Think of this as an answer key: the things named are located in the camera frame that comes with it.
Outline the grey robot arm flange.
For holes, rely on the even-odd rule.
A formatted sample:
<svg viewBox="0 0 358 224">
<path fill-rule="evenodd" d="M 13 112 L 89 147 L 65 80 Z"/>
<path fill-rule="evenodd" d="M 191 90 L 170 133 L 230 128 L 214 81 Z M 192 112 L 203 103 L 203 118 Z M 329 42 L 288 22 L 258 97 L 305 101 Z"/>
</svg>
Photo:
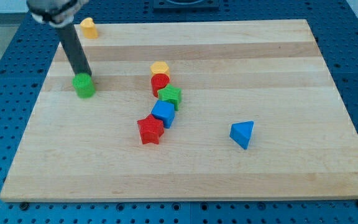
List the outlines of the grey robot arm flange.
<svg viewBox="0 0 358 224">
<path fill-rule="evenodd" d="M 75 14 L 89 0 L 26 0 L 32 17 L 41 24 L 61 28 L 74 20 Z"/>
</svg>

